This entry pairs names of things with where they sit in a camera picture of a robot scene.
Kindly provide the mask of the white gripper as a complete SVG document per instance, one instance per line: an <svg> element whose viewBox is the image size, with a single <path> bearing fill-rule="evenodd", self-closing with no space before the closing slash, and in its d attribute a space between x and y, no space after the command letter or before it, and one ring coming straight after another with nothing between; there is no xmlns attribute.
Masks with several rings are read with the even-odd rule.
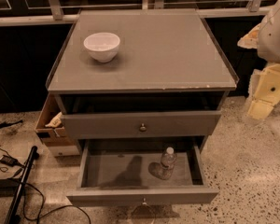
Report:
<svg viewBox="0 0 280 224"><path fill-rule="evenodd" d="M256 25L239 39L237 46L243 49L256 49L258 36L259 26ZM251 102L247 115L252 119L266 119L273 106L280 102L280 64L275 63L262 70L253 98L255 101Z"/></svg>

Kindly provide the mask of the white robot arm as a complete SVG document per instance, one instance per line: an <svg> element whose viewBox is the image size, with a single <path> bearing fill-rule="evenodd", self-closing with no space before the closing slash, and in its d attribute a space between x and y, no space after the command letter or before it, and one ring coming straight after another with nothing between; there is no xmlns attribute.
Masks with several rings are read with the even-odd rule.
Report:
<svg viewBox="0 0 280 224"><path fill-rule="evenodd" d="M261 23L240 38L237 46L256 49L267 64L255 71L250 79L252 97L247 115L252 119L266 119L280 102L280 0L273 5Z"/></svg>

